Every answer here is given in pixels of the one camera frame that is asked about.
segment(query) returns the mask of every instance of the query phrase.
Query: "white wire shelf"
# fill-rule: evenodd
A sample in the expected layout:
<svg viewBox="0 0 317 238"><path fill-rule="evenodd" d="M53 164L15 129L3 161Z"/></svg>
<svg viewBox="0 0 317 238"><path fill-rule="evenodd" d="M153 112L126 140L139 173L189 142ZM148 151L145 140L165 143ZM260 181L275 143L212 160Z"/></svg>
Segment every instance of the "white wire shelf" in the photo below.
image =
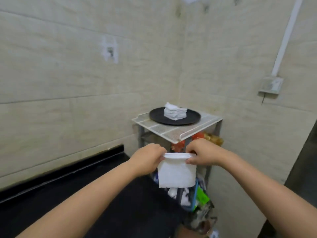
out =
<svg viewBox="0 0 317 238"><path fill-rule="evenodd" d="M140 114L137 118L132 119L132 121L165 140L168 140L173 144L177 144L222 120L221 117L215 115L204 112L198 113L201 115L200 121L198 123L185 126L159 124L150 119L149 113Z"/></svg>

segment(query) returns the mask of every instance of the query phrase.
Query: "wall outlet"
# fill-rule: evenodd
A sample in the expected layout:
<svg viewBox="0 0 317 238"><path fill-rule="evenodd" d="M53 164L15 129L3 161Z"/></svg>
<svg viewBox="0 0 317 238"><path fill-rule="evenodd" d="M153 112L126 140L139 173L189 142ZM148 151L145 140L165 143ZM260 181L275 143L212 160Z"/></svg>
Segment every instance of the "wall outlet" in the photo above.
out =
<svg viewBox="0 0 317 238"><path fill-rule="evenodd" d="M279 77L265 77L262 81L260 92L279 94L284 79Z"/></svg>

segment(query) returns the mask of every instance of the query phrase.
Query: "right hand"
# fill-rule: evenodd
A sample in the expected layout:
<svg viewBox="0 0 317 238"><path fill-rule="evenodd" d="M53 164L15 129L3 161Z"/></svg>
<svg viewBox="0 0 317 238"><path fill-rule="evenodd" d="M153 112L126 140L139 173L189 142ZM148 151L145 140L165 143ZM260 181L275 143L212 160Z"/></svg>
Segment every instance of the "right hand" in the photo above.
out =
<svg viewBox="0 0 317 238"><path fill-rule="evenodd" d="M187 145L186 153L192 153L193 151L197 154L197 157L187 159L186 164L220 165L222 160L230 153L203 138L196 139Z"/></svg>

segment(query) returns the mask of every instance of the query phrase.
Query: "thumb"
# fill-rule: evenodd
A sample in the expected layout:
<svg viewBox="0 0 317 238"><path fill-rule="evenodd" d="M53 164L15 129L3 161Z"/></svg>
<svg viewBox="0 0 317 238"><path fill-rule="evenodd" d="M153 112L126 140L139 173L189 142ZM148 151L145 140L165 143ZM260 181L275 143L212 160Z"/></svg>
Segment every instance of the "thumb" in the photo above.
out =
<svg viewBox="0 0 317 238"><path fill-rule="evenodd" d="M186 164L197 164L197 158L189 158L185 162Z"/></svg>

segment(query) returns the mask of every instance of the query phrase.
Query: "stack of folded towels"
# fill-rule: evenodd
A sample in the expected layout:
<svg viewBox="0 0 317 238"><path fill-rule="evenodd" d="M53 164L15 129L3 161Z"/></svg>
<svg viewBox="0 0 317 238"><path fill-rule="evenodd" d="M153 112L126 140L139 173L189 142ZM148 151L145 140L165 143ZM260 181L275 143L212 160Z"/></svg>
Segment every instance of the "stack of folded towels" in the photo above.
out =
<svg viewBox="0 0 317 238"><path fill-rule="evenodd" d="M186 118L186 108L179 108L176 105L166 103L165 109L164 109L164 116L166 118L172 119L172 120L179 120Z"/></svg>

